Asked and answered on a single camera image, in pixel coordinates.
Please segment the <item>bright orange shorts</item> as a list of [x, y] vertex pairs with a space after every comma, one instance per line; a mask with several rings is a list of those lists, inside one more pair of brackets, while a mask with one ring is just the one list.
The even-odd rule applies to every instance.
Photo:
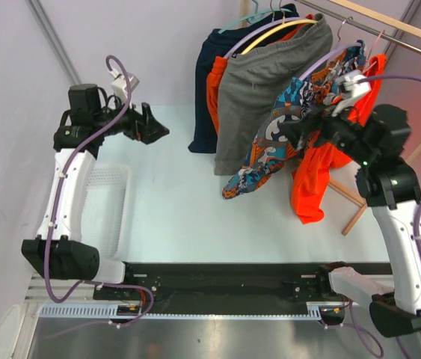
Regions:
[[[364, 70], [363, 74], [383, 75], [386, 62], [385, 54], [371, 57], [369, 70]], [[356, 103], [356, 109], [349, 115], [351, 122], [357, 122], [362, 126], [366, 124], [382, 83], [382, 80], [370, 82], [372, 89]], [[318, 222], [324, 218], [325, 214], [320, 206], [330, 181], [330, 170], [345, 167], [352, 161], [332, 144], [313, 148], [313, 142], [314, 140], [310, 140], [310, 148], [304, 154], [297, 171], [292, 174], [291, 205], [302, 224]]]

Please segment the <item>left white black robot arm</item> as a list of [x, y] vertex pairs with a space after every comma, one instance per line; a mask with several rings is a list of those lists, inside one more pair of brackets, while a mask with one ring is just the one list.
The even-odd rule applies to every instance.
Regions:
[[124, 134], [152, 144], [170, 131], [155, 119], [148, 103], [137, 111], [129, 101], [136, 82], [122, 79], [111, 85], [113, 94], [95, 84], [73, 85], [70, 107], [53, 135], [55, 166], [49, 202], [34, 239], [26, 239], [21, 252], [31, 267], [49, 280], [82, 280], [110, 283], [110, 290], [126, 299], [136, 281], [126, 274], [126, 264], [107, 259], [82, 240], [82, 213], [87, 183], [105, 138]]

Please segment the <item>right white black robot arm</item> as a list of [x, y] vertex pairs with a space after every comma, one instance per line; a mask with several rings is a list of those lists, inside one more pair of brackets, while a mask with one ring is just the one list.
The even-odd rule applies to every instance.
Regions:
[[344, 262], [329, 263], [316, 273], [316, 292], [324, 300], [338, 295], [368, 309], [383, 337], [421, 331], [421, 188], [414, 169], [401, 157], [411, 134], [406, 111], [378, 105], [360, 125], [348, 119], [349, 110], [334, 107], [311, 111], [303, 120], [277, 116], [278, 138], [299, 145], [317, 132], [316, 145], [332, 144], [358, 163], [355, 181], [360, 196], [382, 233], [393, 287], [383, 286]]

